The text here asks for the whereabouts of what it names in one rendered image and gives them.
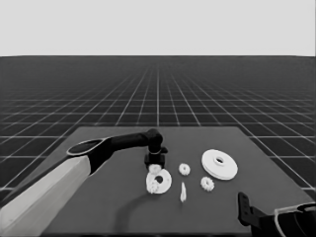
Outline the white round carrier with pins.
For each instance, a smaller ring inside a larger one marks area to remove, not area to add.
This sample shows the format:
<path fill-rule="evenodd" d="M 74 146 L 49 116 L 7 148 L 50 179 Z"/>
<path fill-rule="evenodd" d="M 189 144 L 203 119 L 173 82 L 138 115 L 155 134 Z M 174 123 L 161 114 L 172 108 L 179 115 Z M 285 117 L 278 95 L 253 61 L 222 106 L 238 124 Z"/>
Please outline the white round carrier with pins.
<path fill-rule="evenodd" d="M 165 194 L 172 186 L 171 174 L 166 169 L 162 169 L 156 175 L 148 173 L 146 177 L 146 189 L 147 186 L 153 182 L 157 182 L 159 184 L 159 191 L 156 194 Z"/>

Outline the large thick white disc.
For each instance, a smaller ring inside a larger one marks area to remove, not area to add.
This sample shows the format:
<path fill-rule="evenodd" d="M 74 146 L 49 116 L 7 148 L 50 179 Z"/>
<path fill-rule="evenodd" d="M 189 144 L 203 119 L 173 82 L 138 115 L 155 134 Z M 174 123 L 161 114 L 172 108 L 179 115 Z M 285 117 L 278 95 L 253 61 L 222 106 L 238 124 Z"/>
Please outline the large thick white disc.
<path fill-rule="evenodd" d="M 232 180 L 238 173 L 235 160 L 227 153 L 216 149 L 208 149 L 203 152 L 201 165 L 209 175 L 218 180 Z"/>

